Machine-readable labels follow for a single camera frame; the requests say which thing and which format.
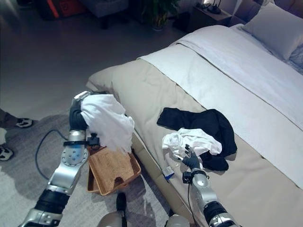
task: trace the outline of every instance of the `bed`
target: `bed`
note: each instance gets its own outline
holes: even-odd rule
[[[87,83],[93,91],[114,94],[133,118],[137,156],[173,211],[191,222],[181,180],[186,168],[162,150],[163,136],[173,132],[156,123],[164,107],[197,113],[215,108],[231,122],[237,155],[229,158],[228,171],[208,174],[220,201],[242,226],[302,225],[303,74],[289,62],[289,50],[272,51],[258,34],[245,31],[261,3],[242,2],[232,19],[240,25],[199,29],[168,48],[97,72]],[[302,0],[277,0],[276,5],[303,18]],[[297,50],[303,39],[296,42]],[[167,181],[162,170],[168,166],[175,174]],[[206,227],[194,200],[191,204]]]

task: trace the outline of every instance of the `nightstand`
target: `nightstand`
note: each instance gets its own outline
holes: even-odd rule
[[[199,28],[212,26],[212,25],[224,25],[227,26],[231,20],[231,15],[224,10],[221,10],[220,14],[214,14],[207,9],[202,9],[198,6],[193,7],[190,21],[187,27],[188,32],[193,32]]]

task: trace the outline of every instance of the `red object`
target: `red object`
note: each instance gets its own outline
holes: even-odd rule
[[[60,0],[59,4],[64,17],[87,12],[87,9],[77,0]]]
[[[47,4],[55,18],[87,12],[86,7],[77,0],[47,0]]]

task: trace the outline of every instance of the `wicker basket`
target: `wicker basket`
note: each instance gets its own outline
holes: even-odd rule
[[[101,148],[90,150],[87,191],[108,195],[125,187],[141,173],[138,161],[131,154],[120,150]]]

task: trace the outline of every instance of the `chair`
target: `chair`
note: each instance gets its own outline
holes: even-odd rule
[[[102,29],[108,28],[109,16],[128,8],[128,0],[79,0],[100,20]]]

